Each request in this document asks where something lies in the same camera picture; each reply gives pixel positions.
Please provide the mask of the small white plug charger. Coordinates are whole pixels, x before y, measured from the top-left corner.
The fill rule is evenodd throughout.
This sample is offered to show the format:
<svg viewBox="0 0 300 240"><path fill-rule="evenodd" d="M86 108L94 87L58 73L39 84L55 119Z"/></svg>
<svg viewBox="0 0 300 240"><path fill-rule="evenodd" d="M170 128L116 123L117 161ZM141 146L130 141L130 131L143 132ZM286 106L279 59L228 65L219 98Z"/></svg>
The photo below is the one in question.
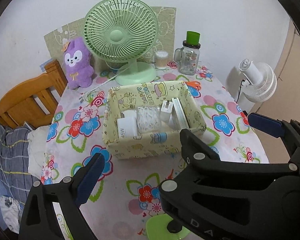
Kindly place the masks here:
<svg viewBox="0 0 300 240"><path fill-rule="evenodd" d="M160 109L161 121L169 123L173 109L173 102L169 100L164 100Z"/></svg>

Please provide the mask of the clear box of floss picks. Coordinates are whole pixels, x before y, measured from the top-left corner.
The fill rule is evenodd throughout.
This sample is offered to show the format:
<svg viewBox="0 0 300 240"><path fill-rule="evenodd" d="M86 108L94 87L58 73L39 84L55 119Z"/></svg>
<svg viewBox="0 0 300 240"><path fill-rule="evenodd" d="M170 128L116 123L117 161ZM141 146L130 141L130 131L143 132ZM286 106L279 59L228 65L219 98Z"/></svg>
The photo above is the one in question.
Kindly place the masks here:
<svg viewBox="0 0 300 240"><path fill-rule="evenodd" d="M136 109L138 131L149 133L161 129L160 113L157 107L140 106Z"/></svg>

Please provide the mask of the white 45W charger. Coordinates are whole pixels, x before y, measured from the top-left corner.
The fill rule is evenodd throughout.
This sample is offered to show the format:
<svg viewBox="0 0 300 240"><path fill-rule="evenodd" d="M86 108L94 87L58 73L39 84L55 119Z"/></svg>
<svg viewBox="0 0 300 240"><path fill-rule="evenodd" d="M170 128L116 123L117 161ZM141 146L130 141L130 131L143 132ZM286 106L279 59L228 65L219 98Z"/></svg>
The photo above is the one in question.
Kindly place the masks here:
<svg viewBox="0 0 300 240"><path fill-rule="evenodd" d="M138 135L136 110L128 109L120 114L117 119L117 131L119 138L133 138Z"/></svg>

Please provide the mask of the plaid blue bedding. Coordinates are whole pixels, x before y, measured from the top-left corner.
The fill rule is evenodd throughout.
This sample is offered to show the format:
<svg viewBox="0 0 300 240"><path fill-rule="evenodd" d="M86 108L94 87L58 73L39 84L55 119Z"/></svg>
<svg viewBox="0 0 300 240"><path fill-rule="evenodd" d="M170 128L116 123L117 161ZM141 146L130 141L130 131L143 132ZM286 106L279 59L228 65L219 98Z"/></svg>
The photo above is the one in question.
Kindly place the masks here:
<svg viewBox="0 0 300 240"><path fill-rule="evenodd" d="M21 205L26 204L33 183L38 181L28 171L30 131L27 126L12 129L0 124L0 181Z"/></svg>

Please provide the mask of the white floor fan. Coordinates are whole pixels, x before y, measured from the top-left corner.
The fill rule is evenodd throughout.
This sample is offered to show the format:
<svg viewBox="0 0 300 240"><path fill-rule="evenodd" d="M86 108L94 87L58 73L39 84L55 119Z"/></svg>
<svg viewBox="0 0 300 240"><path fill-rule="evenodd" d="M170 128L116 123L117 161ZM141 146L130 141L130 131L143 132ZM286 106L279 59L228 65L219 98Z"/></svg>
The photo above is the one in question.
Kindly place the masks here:
<svg viewBox="0 0 300 240"><path fill-rule="evenodd" d="M277 88L277 77L265 62L254 63L249 59L244 59L239 64L239 70L243 74L237 101L243 94L252 103L262 103L270 99Z"/></svg>

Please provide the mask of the green suction phone stand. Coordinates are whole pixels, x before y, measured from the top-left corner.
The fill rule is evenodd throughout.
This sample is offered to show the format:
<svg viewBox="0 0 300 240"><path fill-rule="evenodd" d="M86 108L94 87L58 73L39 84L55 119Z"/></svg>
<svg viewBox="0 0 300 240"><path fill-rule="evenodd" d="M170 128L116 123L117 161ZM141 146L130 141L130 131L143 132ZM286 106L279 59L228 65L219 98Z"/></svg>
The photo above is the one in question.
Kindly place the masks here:
<svg viewBox="0 0 300 240"><path fill-rule="evenodd" d="M150 240L179 240L190 233L189 229L167 214L157 215L147 220L146 232Z"/></svg>

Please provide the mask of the yellow cartoon fabric storage box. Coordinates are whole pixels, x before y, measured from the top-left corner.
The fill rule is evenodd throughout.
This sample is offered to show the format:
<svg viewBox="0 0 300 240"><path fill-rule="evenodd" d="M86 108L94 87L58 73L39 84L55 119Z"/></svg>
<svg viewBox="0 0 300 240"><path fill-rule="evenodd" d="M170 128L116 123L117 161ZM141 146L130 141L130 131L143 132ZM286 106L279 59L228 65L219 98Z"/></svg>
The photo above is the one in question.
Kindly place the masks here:
<svg viewBox="0 0 300 240"><path fill-rule="evenodd" d="M102 139L118 159L181 150L180 131L202 135L206 123L184 81L113 87L104 110Z"/></svg>

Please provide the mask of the wooden chair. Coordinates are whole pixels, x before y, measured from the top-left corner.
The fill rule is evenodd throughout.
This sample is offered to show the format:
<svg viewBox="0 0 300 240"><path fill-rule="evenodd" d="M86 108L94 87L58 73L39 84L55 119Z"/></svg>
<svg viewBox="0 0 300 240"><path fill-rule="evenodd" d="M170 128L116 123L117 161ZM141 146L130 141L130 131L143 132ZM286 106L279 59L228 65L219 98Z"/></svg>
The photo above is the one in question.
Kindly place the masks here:
<svg viewBox="0 0 300 240"><path fill-rule="evenodd" d="M10 128L25 122L35 128L51 124L58 106L52 89L62 96L67 84L59 62L49 62L43 74L16 85L2 97L0 124Z"/></svg>

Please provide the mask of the glass mason jar mug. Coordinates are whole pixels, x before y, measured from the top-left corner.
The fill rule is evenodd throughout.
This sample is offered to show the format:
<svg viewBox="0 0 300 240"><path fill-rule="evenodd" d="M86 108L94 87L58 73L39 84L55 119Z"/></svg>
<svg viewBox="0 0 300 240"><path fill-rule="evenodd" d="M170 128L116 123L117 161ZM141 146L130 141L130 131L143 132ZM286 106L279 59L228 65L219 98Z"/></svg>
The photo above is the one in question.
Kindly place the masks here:
<svg viewBox="0 0 300 240"><path fill-rule="evenodd" d="M183 46L174 52L174 61L178 72L184 75L194 75L197 71L200 51L197 48Z"/></svg>

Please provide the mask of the green cup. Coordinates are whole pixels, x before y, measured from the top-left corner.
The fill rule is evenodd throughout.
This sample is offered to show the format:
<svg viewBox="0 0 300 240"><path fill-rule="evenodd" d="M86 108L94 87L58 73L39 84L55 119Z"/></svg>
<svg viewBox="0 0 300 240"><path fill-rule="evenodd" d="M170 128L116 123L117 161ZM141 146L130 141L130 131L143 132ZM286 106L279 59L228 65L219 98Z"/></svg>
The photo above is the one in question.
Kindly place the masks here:
<svg viewBox="0 0 300 240"><path fill-rule="evenodd" d="M199 44L200 33L195 31L187 31L186 33L186 43L192 46L197 46Z"/></svg>

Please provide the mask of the cotton swab container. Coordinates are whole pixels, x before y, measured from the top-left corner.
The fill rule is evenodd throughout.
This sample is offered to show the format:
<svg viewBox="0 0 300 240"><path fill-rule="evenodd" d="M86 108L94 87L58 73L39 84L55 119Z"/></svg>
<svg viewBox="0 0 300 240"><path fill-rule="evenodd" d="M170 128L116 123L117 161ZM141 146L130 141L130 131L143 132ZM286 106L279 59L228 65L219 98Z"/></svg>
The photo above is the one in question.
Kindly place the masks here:
<svg viewBox="0 0 300 240"><path fill-rule="evenodd" d="M157 69L166 69L168 64L168 52L164 50L156 51L154 64Z"/></svg>

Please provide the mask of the purple plush toy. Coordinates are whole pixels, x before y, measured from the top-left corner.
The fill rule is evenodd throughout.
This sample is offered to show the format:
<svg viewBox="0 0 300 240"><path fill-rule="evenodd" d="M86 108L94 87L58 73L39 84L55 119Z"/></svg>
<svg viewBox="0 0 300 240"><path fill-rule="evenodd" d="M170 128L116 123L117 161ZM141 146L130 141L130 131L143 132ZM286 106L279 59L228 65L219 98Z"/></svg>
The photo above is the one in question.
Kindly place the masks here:
<svg viewBox="0 0 300 240"><path fill-rule="evenodd" d="M87 88L92 84L94 69L90 64L91 52L82 37L66 42L63 46L66 79L70 89Z"/></svg>

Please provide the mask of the green desk fan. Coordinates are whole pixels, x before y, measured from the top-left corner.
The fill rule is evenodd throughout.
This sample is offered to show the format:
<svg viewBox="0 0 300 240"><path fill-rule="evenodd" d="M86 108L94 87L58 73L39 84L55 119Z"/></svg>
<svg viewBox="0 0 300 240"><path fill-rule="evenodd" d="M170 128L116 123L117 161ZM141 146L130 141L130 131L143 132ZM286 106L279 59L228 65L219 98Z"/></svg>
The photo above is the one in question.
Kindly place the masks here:
<svg viewBox="0 0 300 240"><path fill-rule="evenodd" d="M157 17L140 0L103 0L89 10L83 24L90 52L103 61L122 64L115 75L121 86L156 78L155 68L138 59L152 49L157 35Z"/></svg>

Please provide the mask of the orange handled scissors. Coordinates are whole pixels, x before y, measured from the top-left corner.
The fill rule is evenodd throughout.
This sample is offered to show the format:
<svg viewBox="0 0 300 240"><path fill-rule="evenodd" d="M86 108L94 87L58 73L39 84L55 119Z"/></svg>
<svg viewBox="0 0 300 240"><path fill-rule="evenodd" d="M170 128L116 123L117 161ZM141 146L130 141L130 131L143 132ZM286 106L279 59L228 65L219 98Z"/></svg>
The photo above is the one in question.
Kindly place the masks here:
<svg viewBox="0 0 300 240"><path fill-rule="evenodd" d="M201 83L198 81L187 81L186 84L196 90L201 90Z"/></svg>

